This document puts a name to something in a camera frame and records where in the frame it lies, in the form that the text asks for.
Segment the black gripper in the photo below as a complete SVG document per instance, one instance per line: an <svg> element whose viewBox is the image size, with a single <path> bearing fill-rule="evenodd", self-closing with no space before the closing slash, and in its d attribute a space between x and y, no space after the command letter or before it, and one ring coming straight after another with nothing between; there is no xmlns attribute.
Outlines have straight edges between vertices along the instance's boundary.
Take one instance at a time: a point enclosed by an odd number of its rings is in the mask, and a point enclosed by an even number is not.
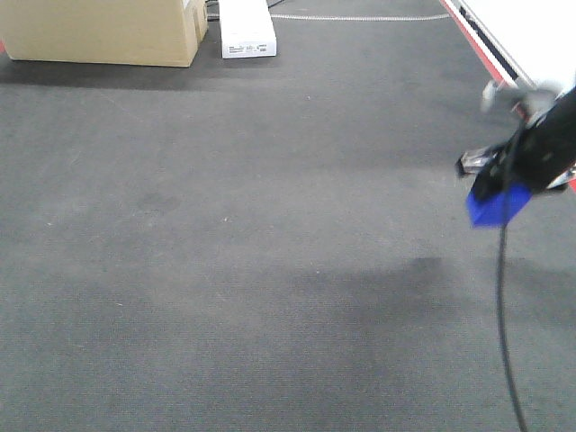
<svg viewBox="0 0 576 432"><path fill-rule="evenodd" d="M520 124L508 140L469 149L457 159L457 175L475 177L476 198L502 192L507 180L533 194L559 193L575 178L575 90L543 86L558 94L549 110L528 113L516 105Z"/></svg>

